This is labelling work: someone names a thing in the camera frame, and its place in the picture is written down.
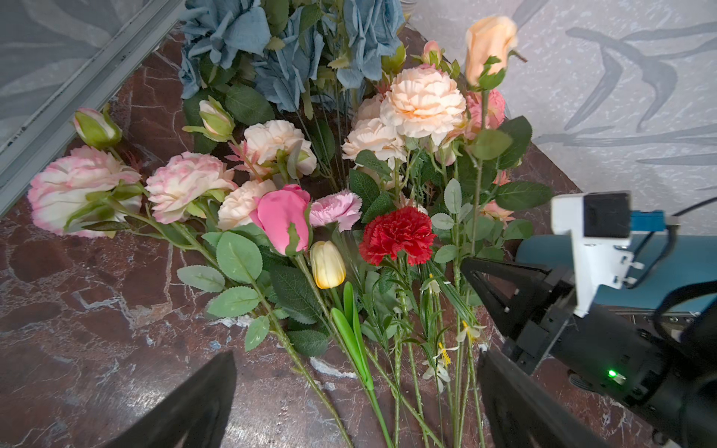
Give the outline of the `peach single rose stem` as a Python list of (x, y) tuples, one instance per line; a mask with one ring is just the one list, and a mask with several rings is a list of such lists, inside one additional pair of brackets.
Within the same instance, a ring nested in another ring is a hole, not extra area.
[[(509, 53), (517, 46), (517, 24), (505, 16), (493, 16), (479, 20), (466, 32), (466, 58), (464, 75), (468, 83), (466, 111), (455, 129), (455, 136), (463, 136), (471, 142), (489, 127), (489, 103), (491, 89), (480, 85), (481, 78), (504, 75)], [(453, 417), (454, 445), (463, 446), (465, 412), (470, 395), (476, 395), (472, 383), (472, 349), (482, 336), (484, 327), (475, 322), (474, 309), (468, 317), (457, 318), (456, 341), (459, 356), (456, 367), (456, 415)]]

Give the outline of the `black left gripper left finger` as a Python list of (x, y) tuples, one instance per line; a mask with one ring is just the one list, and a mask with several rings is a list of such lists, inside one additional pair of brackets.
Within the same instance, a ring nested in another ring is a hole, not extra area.
[(220, 447), (232, 411), (237, 370), (216, 355), (108, 447)]

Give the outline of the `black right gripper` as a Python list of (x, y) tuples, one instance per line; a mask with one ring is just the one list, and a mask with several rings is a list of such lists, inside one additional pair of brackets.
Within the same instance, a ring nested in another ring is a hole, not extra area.
[(564, 267), (468, 258), (460, 270), (506, 338), (504, 354), (524, 373), (555, 358), (679, 446), (715, 446), (716, 305), (680, 338), (661, 322), (674, 306), (715, 293), (714, 282), (668, 293), (653, 330), (644, 330), (600, 305), (575, 317)]

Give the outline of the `peach rose spray stem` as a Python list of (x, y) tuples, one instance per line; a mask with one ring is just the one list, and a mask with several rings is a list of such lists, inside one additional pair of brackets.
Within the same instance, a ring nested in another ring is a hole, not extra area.
[(464, 122), (466, 99), (457, 82), (431, 65), (404, 69), (385, 93), (364, 100), (342, 145), (345, 160), (362, 151), (393, 168), (408, 160), (408, 138), (429, 138), (436, 147)]

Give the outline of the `pink rose spray stem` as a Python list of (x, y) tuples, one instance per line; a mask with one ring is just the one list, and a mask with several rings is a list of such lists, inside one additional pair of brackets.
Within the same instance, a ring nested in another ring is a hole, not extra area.
[(473, 27), (466, 35), (465, 77), (468, 87), (464, 97), (467, 109), (461, 123), (439, 146), (436, 160), (440, 164), (455, 162), (457, 153), (449, 147), (455, 139), (460, 137), (465, 143), (470, 143), (481, 130), (497, 130), (506, 120), (505, 99), (499, 91), (484, 88), (480, 80), (492, 80), (505, 73), (510, 54), (517, 46), (516, 31), (500, 25), (497, 19), (481, 24), (481, 29)]

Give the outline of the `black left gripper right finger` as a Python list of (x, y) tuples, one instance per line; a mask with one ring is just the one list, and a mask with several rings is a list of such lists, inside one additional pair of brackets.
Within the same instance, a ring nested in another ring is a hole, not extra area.
[(497, 447), (607, 445), (499, 351), (481, 352), (477, 378)]

